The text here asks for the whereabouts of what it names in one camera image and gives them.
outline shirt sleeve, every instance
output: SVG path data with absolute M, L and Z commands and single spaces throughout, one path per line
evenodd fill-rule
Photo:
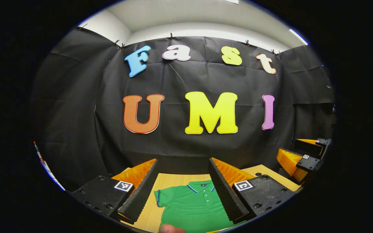
M 167 206 L 172 201 L 173 192 L 174 191 L 172 187 L 154 191 L 157 206 L 158 207 Z

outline wooden table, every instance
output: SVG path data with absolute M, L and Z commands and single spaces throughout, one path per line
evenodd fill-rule
M 283 186 L 287 187 L 288 189 L 292 191 L 296 191 L 300 187 L 299 185 L 291 182 L 290 180 L 284 178 L 283 176 L 275 173 L 274 171 L 270 170 L 269 168 L 263 165 L 258 165 L 258 166 L 251 167 L 251 168 L 245 168 L 245 169 L 242 169 L 242 171 L 245 171 L 255 177 L 256 177 L 255 174 L 258 172 L 260 172 L 261 174 L 269 175 L 270 177 L 277 180 Z M 146 230 L 152 233 L 158 232 L 162 213 L 165 207 L 158 207 L 156 205 L 156 199 L 155 199 L 155 195 L 153 192 L 158 189 L 166 189 L 166 188 L 174 187 L 174 186 L 187 185 L 190 182 L 205 181 L 205 180 L 211 180 L 211 177 L 209 174 L 194 174 L 194 175 L 164 174 L 164 173 L 158 174 L 155 184 L 153 185 L 151 194 L 149 195 L 149 198 L 146 201 L 145 207 L 143 208 L 143 211 L 141 215 L 139 216 L 138 221 L 136 221 L 135 224 L 133 225 L 128 224 L 123 221 L 122 223 L 130 225 L 132 227 L 136 227 L 141 230 Z

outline orange letter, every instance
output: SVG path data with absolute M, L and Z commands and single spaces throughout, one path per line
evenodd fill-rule
M 145 124 L 139 123 L 137 120 L 138 103 L 142 100 L 139 95 L 129 95 L 123 98 L 125 110 L 123 114 L 123 122 L 126 128 L 133 133 L 149 134 L 154 131 L 159 124 L 160 102 L 165 97 L 161 94 L 150 94 L 146 100 L 150 102 L 149 120 Z

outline ceiling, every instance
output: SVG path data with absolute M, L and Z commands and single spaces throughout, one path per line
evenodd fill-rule
M 224 0 L 124 0 L 107 10 L 132 32 L 172 23 L 212 22 L 258 32 L 290 48 L 302 45 L 289 26 L 246 0 L 238 5 Z

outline blue letter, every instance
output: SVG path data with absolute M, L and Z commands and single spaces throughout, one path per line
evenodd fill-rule
M 141 71 L 146 69 L 146 64 L 141 64 L 141 61 L 147 61 L 148 60 L 148 54 L 145 53 L 145 51 L 149 51 L 151 49 L 150 46 L 145 45 L 142 48 L 136 50 L 135 52 L 129 54 L 125 61 L 128 61 L 130 73 L 129 77 L 133 77 L 137 74 L 139 74 Z

